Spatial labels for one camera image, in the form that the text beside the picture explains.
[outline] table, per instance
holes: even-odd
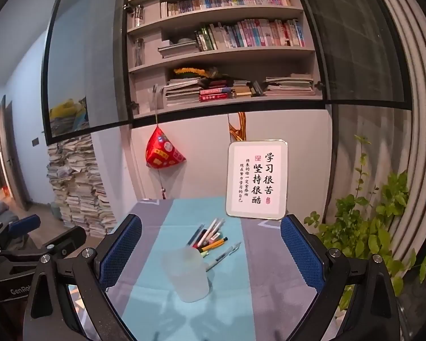
[[[228,217],[224,197],[142,200],[130,213],[141,218],[142,237],[107,295],[139,341],[285,340],[316,295],[281,239],[279,222]],[[162,271],[161,256],[186,245],[201,223],[214,218],[226,219],[228,243],[212,250],[206,262],[242,244],[207,273],[210,293],[184,303]],[[79,316],[87,335],[97,339],[87,314]],[[332,321],[323,340],[336,332]]]

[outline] hanging string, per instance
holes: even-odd
[[[153,86],[153,105],[155,108],[155,118],[156,118],[156,126],[158,127],[158,101],[156,100],[156,90],[157,87],[156,85]],[[162,179],[161,179],[161,174],[159,173],[159,169],[156,169],[158,171],[158,178],[159,178],[159,184],[161,185],[161,194],[162,194],[162,199],[166,200],[166,189],[163,187],[162,185]]]

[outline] red zongzi decoration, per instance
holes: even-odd
[[[167,139],[159,126],[156,126],[147,144],[145,159],[148,167],[156,169],[177,165],[186,160]]]

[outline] frosted plastic cup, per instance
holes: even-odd
[[[208,295],[207,272],[198,250],[183,247],[167,252],[161,264],[181,301],[196,302]]]

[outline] glass cabinet door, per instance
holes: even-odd
[[[124,1],[55,1],[42,68],[47,144],[132,119]]]
[[[383,0],[301,0],[330,103],[411,109],[407,61]]]

